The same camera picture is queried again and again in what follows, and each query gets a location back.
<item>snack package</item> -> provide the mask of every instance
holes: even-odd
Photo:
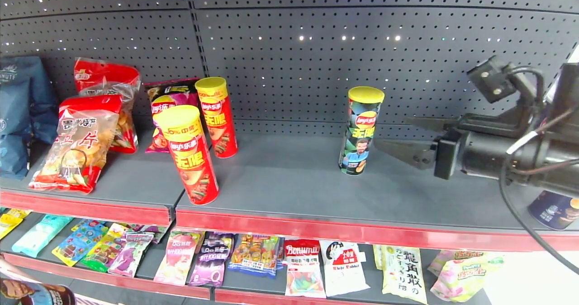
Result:
[[[320,241],[327,297],[363,291],[366,284],[362,256],[356,243]]]
[[[0,57],[0,85],[2,88],[29,81],[30,99],[22,103],[22,99],[15,98],[11,103],[30,113],[33,137],[46,144],[52,144],[56,138],[58,124],[58,99],[52,88],[52,83],[46,74],[42,61],[38,56]]]
[[[420,249],[383,245],[384,280],[382,293],[412,299],[426,305]]]
[[[285,241],[285,260],[288,264],[285,296],[325,298],[324,282],[318,253],[320,244],[309,239]]]
[[[25,78],[0,84],[0,177],[22,180],[28,174],[32,128],[25,105],[29,105],[29,83]]]
[[[141,87],[141,74],[137,69],[103,60],[77,57],[74,80],[80,96],[122,96],[123,106],[110,150],[129,154],[137,152],[138,141],[132,116],[135,96]]]
[[[188,78],[182,80],[161,81],[145,84],[145,91],[151,102],[151,113],[153,117],[167,108],[176,105],[198,105],[197,90],[195,82],[199,78]],[[163,136],[159,128],[153,132],[153,142],[147,153],[169,153],[169,142]]]
[[[90,193],[107,163],[120,95],[75,97],[60,104],[58,137],[29,187]]]
[[[107,272],[124,246],[124,241],[121,238],[127,230],[127,227],[118,223],[110,225],[106,235],[101,238],[81,262],[91,270]]]
[[[279,237],[239,234],[227,269],[275,278]]]
[[[50,241],[56,236],[69,222],[72,217],[55,216],[54,214],[45,214],[41,222],[34,225],[31,230],[27,231],[23,237],[12,245],[13,252],[24,253],[31,257],[37,257]]]
[[[135,276],[143,253],[153,240],[154,233],[126,232],[124,247],[110,265],[108,272],[121,276]]]
[[[187,274],[200,239],[199,233],[172,230],[169,234],[165,257],[153,280],[183,286],[187,282]]]
[[[52,254],[72,267],[97,245],[107,230],[107,226],[99,223],[89,222],[82,225],[54,248]]]
[[[480,251],[442,250],[442,251],[440,251],[440,253],[438,255],[436,255],[436,257],[434,258],[432,263],[430,263],[430,266],[428,266],[428,268],[426,270],[428,270],[429,272],[432,272],[435,276],[438,276],[438,275],[440,275],[440,271],[442,270],[442,267],[448,261],[470,259],[471,257],[483,256],[484,254],[487,254],[487,253],[488,252],[480,252]]]
[[[233,245],[233,234],[207,233],[201,251],[195,259],[190,286],[212,285],[221,287],[225,273],[225,260]]]
[[[16,218],[8,214],[0,216],[0,239],[3,239],[10,233],[17,225],[22,222],[22,218]]]
[[[484,287],[487,276],[498,271],[503,262],[502,256],[492,253],[466,260],[449,260],[430,291],[442,300],[464,303]]]

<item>red chip canister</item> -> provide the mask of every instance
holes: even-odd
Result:
[[[195,88],[199,94],[215,156],[217,158],[234,156],[237,153],[237,140],[227,82],[219,76],[210,76],[195,82]]]

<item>blue snack bag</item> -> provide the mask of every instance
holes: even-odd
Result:
[[[24,78],[0,83],[0,177],[21,180],[28,173],[29,82]]]
[[[37,257],[50,241],[56,236],[69,222],[72,217],[55,216],[54,214],[45,214],[42,221],[35,224],[31,230],[27,231],[23,237],[12,245],[13,252],[24,253],[31,257]]]
[[[52,144],[58,125],[58,100],[41,59],[38,56],[0,58],[0,84],[12,85],[25,78],[30,82],[30,101],[26,105],[30,107],[33,136]]]

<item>canister on its side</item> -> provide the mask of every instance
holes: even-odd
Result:
[[[360,175],[366,167],[384,92],[371,86],[356,86],[349,90],[348,99],[348,127],[338,165],[345,174]]]

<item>plastic bag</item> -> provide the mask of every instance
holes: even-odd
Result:
[[[430,291],[442,300],[464,303],[484,287],[489,274],[498,271],[503,262],[502,256],[492,253],[447,261]]]
[[[320,241],[324,259],[324,282],[327,297],[363,291],[366,284],[360,249],[356,243]]]
[[[279,237],[240,234],[227,269],[275,278]]]
[[[199,78],[190,78],[145,84],[145,91],[147,91],[151,102],[153,121],[155,121],[156,114],[175,105],[197,106],[199,100],[197,99],[195,82],[198,80]],[[168,141],[159,128],[155,128],[153,131],[153,141],[146,152],[169,153]]]
[[[320,244],[309,239],[285,241],[285,260],[288,264],[285,296],[325,298],[320,262]]]
[[[12,245],[13,252],[37,257],[50,241],[72,220],[72,217],[45,214],[41,222],[34,225],[23,237]]]
[[[29,110],[34,138],[52,144],[58,124],[58,99],[41,59],[38,56],[0,58],[0,85],[22,80],[29,81],[30,99],[29,103],[17,103],[17,106]]]
[[[103,60],[77,57],[74,78],[76,91],[81,96],[122,96],[123,106],[110,150],[129,154],[137,152],[138,141],[132,116],[135,96],[141,87],[141,74],[137,69]]]
[[[0,177],[22,180],[28,173],[29,83],[24,78],[0,84]]]
[[[90,193],[107,163],[121,97],[76,97],[60,105],[58,137],[29,187]]]

